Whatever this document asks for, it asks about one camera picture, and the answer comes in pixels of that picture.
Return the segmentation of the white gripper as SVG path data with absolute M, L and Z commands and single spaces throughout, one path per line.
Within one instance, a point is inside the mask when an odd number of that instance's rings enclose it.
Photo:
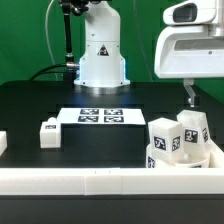
M 189 78 L 224 77 L 224 38 L 211 37 L 207 25 L 169 26 L 158 37 L 154 71 L 159 78 L 185 78 L 188 103 L 198 107 Z

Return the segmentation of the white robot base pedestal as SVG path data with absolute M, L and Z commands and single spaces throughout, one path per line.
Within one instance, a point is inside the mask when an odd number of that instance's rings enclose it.
M 129 85 L 120 53 L 120 15 L 107 1 L 89 3 L 85 13 L 85 53 L 79 60 L 76 85 L 117 88 Z

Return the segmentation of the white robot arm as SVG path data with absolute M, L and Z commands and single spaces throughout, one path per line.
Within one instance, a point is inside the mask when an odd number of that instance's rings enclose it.
M 189 104 L 199 105 L 195 78 L 224 77 L 224 0 L 184 0 L 163 13 L 154 72 L 159 78 L 182 78 Z

